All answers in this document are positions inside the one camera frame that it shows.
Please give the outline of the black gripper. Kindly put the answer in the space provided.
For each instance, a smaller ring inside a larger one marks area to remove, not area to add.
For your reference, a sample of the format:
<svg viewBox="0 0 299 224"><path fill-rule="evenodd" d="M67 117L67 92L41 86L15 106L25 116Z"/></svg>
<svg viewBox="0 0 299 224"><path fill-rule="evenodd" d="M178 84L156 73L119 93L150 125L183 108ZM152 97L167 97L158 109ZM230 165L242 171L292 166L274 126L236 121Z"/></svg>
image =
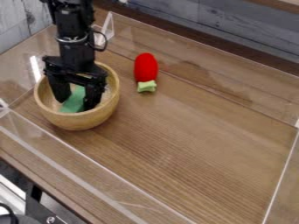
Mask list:
<svg viewBox="0 0 299 224"><path fill-rule="evenodd" d="M64 103L71 96L71 84L85 87L84 109L93 109L106 92L108 73L96 64L97 48L92 36L63 38L56 37L60 55L45 55L44 75L48 78L51 91L57 102Z"/></svg>

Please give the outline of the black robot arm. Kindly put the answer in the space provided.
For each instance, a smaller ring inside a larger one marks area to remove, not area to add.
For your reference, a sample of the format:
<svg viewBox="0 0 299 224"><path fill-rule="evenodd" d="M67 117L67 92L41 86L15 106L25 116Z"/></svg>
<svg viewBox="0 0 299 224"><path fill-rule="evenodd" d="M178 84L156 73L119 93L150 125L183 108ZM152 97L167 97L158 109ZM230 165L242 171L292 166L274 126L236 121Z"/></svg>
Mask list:
<svg viewBox="0 0 299 224"><path fill-rule="evenodd" d="M51 91L55 99L65 102L71 97L71 84L84 87L83 108L93 109L101 101L108 77L108 72L96 64L96 52L103 52L108 44L96 48L92 0L40 1L47 3L51 12L60 48L57 56L41 58Z"/></svg>

